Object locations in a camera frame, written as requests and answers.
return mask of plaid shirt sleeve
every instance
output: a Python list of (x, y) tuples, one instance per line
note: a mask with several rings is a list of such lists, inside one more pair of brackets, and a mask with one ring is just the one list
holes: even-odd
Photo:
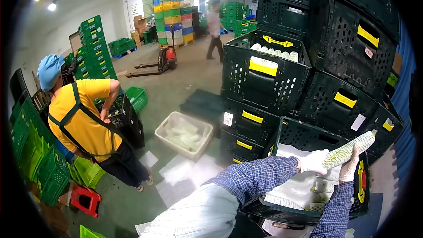
[(310, 238), (344, 238), (351, 209), (351, 197), (354, 194), (354, 182), (335, 185), (331, 199), (325, 205), (325, 212), (319, 224), (312, 231)]
[(285, 183), (298, 172), (297, 166), (298, 160), (293, 156), (270, 156), (230, 165), (203, 185), (214, 183), (221, 186), (236, 196), (242, 208), (259, 195)]

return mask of sneaker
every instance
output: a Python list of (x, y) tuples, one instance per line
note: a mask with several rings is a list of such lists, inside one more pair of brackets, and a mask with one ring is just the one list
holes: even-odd
[(153, 184), (153, 171), (151, 171), (150, 167), (147, 167), (147, 171), (148, 171), (148, 180), (146, 181), (147, 185), (152, 185)]
[(137, 189), (139, 192), (143, 192), (144, 187), (143, 187), (141, 184), (139, 184), (139, 185), (138, 185), (138, 187), (136, 187), (136, 189)]

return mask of white glove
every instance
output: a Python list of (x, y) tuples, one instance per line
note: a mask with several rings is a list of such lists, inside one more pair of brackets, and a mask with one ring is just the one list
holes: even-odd
[(312, 171), (321, 175), (327, 174), (327, 169), (322, 166), (323, 160), (329, 153), (328, 149), (312, 151), (305, 157), (297, 157), (300, 172)]
[(358, 143), (356, 143), (354, 144), (351, 160), (347, 163), (344, 163), (341, 167), (341, 171), (339, 172), (339, 181), (354, 181), (354, 172), (358, 164), (359, 153), (360, 147), (358, 146)]

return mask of black pants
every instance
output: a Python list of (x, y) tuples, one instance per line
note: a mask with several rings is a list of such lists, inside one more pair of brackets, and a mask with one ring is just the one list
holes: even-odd
[(132, 150), (124, 142), (116, 154), (100, 162), (99, 165), (128, 186), (138, 187), (141, 182), (148, 180), (147, 169), (135, 158)]
[(222, 41), (220, 40), (220, 36), (211, 37), (211, 42), (210, 42), (210, 46), (209, 46), (209, 51), (207, 52), (207, 58), (210, 59), (214, 50), (214, 47), (217, 46), (217, 50), (219, 51), (219, 56), (220, 56), (220, 61), (223, 62), (223, 46), (222, 46)]

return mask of hand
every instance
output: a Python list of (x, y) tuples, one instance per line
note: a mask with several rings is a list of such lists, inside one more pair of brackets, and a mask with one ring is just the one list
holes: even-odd
[(110, 123), (109, 110), (108, 109), (105, 109), (105, 108), (102, 109), (102, 112), (100, 113), (100, 119), (102, 121), (104, 121), (104, 123), (107, 123), (107, 124)]
[(326, 175), (327, 169), (323, 167), (322, 163), (328, 153), (328, 149), (316, 150), (312, 151), (308, 156), (298, 157), (299, 172), (312, 171), (321, 175)]
[(358, 164), (358, 155), (360, 153), (360, 147), (358, 143), (354, 144), (354, 149), (352, 153), (351, 160), (347, 163), (344, 163), (339, 172), (339, 182), (350, 182), (354, 181), (354, 172)]

